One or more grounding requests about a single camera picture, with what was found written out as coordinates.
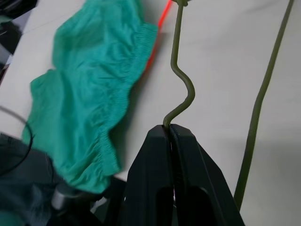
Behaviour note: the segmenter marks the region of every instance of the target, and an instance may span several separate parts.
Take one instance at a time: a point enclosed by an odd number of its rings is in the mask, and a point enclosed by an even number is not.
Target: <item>red wire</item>
[[[173,1],[172,0],[167,0],[167,4],[163,10],[163,13],[159,19],[159,22],[158,22],[158,35],[160,33],[160,30],[161,30],[161,27],[166,19],[166,16],[171,8],[171,5],[172,5]],[[147,71],[149,69],[149,67],[151,66],[152,62],[154,61],[154,58],[155,58],[155,54],[156,54],[156,51],[157,51],[157,47],[158,47],[158,41],[159,38],[157,37],[157,40],[156,40],[156,43],[155,43],[155,46],[154,46],[154,49],[152,50],[152,53],[150,55],[150,58],[147,62],[147,65],[146,65],[146,68],[145,68],[145,71]]]

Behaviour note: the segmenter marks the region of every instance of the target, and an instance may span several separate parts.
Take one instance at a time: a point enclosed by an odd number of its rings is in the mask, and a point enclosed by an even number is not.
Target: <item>white table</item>
[[[56,29],[83,0],[41,0],[0,86],[0,105],[27,118],[29,83],[52,67]],[[143,0],[156,23],[165,1]],[[184,9],[179,66],[193,81],[196,98],[173,123],[189,128],[222,169],[234,192],[253,104],[288,0],[193,0]],[[140,88],[126,131],[127,171],[152,127],[186,97],[170,69],[177,6],[163,29],[154,67]],[[241,214],[249,226],[299,225],[301,221],[301,0],[295,0],[266,94]],[[20,137],[23,125],[0,114],[0,130]]]

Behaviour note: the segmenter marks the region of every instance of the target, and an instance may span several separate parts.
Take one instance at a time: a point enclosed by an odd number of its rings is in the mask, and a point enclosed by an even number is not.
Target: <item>green rod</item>
[[[294,0],[290,0],[288,3],[285,15],[283,17],[283,20],[282,20],[282,23],[281,23],[281,26],[280,26],[280,29],[279,29],[279,32],[278,32],[278,35],[277,35],[277,38],[275,41],[273,52],[272,52],[272,55],[269,60],[268,68],[264,75],[262,85],[260,87],[259,93],[257,95],[256,101],[255,101],[255,104],[253,107],[253,113],[252,113],[252,117],[251,117],[248,137],[246,140],[245,154],[244,154],[243,162],[242,162],[239,177],[238,177],[236,190],[234,193],[234,201],[239,210],[241,208],[241,204],[242,204],[242,201],[244,198],[246,183],[247,183],[248,175],[250,172],[262,102],[263,102],[264,96],[267,92],[267,89],[269,86],[269,81],[271,80],[271,77],[272,77],[272,73],[273,73],[273,69],[275,66],[276,59],[277,59],[278,51],[279,51],[280,44],[281,44],[281,41],[282,41],[282,38],[283,38],[283,35],[285,32],[285,28],[286,28],[286,24],[287,24],[289,15],[291,13],[293,2],[294,2]]]
[[[174,30],[174,43],[173,43],[173,50],[171,54],[171,68],[174,71],[174,73],[185,83],[188,91],[188,95],[183,103],[181,103],[174,110],[172,110],[167,116],[165,116],[163,120],[163,125],[164,128],[166,129],[169,128],[172,119],[174,119],[176,116],[181,114],[191,105],[195,97],[194,86],[190,78],[178,67],[178,53],[179,53],[182,14],[183,14],[184,6],[187,6],[187,0],[177,0],[177,3],[179,7],[178,7],[178,14],[177,14],[175,30]]]

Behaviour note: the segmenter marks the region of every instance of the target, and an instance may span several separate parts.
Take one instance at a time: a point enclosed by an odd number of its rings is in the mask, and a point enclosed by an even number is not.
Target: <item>black cable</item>
[[[25,154],[25,156],[20,160],[20,162],[18,164],[16,164],[15,166],[11,167],[10,169],[7,169],[3,172],[0,173],[0,177],[10,173],[11,171],[15,170],[16,168],[18,168],[24,161],[25,159],[27,158],[31,148],[32,148],[32,143],[33,143],[33,135],[32,135],[32,129],[30,128],[29,124],[27,123],[27,121],[22,118],[20,115],[16,114],[15,112],[3,107],[3,106],[0,106],[0,111],[2,112],[5,112],[13,117],[15,117],[16,119],[18,119],[20,122],[22,122],[25,127],[29,130],[29,134],[30,134],[30,142],[29,142],[29,145],[28,145],[28,149],[27,149],[27,152]]]

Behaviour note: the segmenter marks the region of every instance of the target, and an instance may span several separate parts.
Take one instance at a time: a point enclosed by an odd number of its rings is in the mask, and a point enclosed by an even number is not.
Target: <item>olive green wire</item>
[[[254,104],[249,132],[248,132],[248,137],[247,137],[247,141],[246,141],[245,154],[244,154],[243,162],[242,162],[239,177],[238,177],[236,190],[234,193],[234,201],[239,210],[241,208],[241,204],[242,204],[242,201],[244,198],[246,183],[247,183],[247,179],[248,179],[248,175],[249,175],[249,171],[250,171],[250,167],[251,167],[262,102],[263,102],[264,96],[267,92],[267,89],[269,86],[269,81],[271,80],[271,76],[272,76],[273,69],[275,66],[276,58],[277,58],[280,44],[281,44],[281,41],[283,38],[283,34],[285,32],[285,27],[286,27],[286,24],[287,24],[287,21],[288,21],[288,18],[289,18],[289,15],[290,15],[290,12],[291,12],[291,9],[293,6],[293,2],[294,2],[294,0],[290,0],[288,3],[285,15],[283,17],[283,20],[282,20],[282,23],[281,23],[281,26],[280,26],[280,29],[279,29],[279,32],[278,32],[278,35],[277,35],[277,38],[275,41],[273,52],[272,52],[270,60],[269,60],[268,68],[264,75],[262,85],[260,87],[259,93],[257,95],[256,101]]]
[[[174,73],[182,79],[182,81],[185,83],[188,95],[183,103],[181,103],[179,106],[177,106],[174,110],[172,110],[167,116],[165,116],[163,120],[164,128],[168,129],[170,122],[172,119],[174,119],[176,116],[181,114],[183,111],[185,111],[193,102],[195,97],[195,90],[194,86],[190,80],[190,78],[178,67],[178,53],[179,53],[179,43],[180,43],[180,33],[181,33],[181,23],[182,23],[182,14],[183,14],[183,8],[184,6],[187,6],[187,0],[177,0],[178,3],[178,14],[177,14],[177,20],[175,23],[175,30],[174,30],[174,43],[173,43],[173,50],[171,54],[171,68],[174,71]]]

